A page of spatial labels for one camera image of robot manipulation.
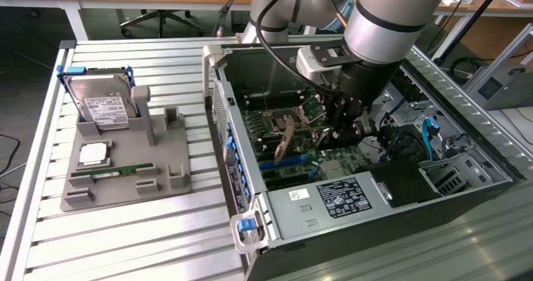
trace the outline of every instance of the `slotted aluminum surface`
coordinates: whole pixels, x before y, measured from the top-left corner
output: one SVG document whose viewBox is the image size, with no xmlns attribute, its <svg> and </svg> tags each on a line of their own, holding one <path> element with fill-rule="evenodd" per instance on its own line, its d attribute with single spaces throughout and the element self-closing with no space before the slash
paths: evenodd
<svg viewBox="0 0 533 281">
<path fill-rule="evenodd" d="M 309 39 L 292 38 L 293 41 Z M 54 105 L 51 132 L 42 139 L 46 145 L 43 157 L 36 160 L 35 192 L 26 193 L 32 198 L 28 215 L 12 219 L 12 224 L 16 219 L 26 220 L 27 224 L 19 231 L 20 242 L 14 241 L 19 245 L 15 256 L 6 260 L 3 255 L 0 272 L 10 270 L 11 280 L 244 279 L 241 259 L 232 248 L 201 97 L 201 47 L 217 42 L 235 40 L 91 41 L 79 42 L 76 49 L 68 50 L 67 65 L 134 67 L 136 84 L 151 86 L 152 114 L 160 114 L 164 106 L 180 107 L 188 129 L 194 193 L 138 204 L 62 212 L 59 197 L 75 138 L 76 109 L 64 90 L 56 86 L 60 99 Z M 440 82 L 432 66 L 417 58 L 417 53 L 413 49 L 409 60 L 428 79 L 435 78 L 432 82 Z M 468 106 L 464 111 L 471 111 L 469 115 L 476 118 Z M 497 140 L 499 133 L 488 130 Z M 507 155 L 520 157 L 521 154 L 508 150 Z M 527 182 L 453 223 L 283 276 L 280 280 L 505 280 L 533 266 L 532 197 L 533 187 Z M 8 269 L 7 263 L 15 266 Z"/>
</svg>

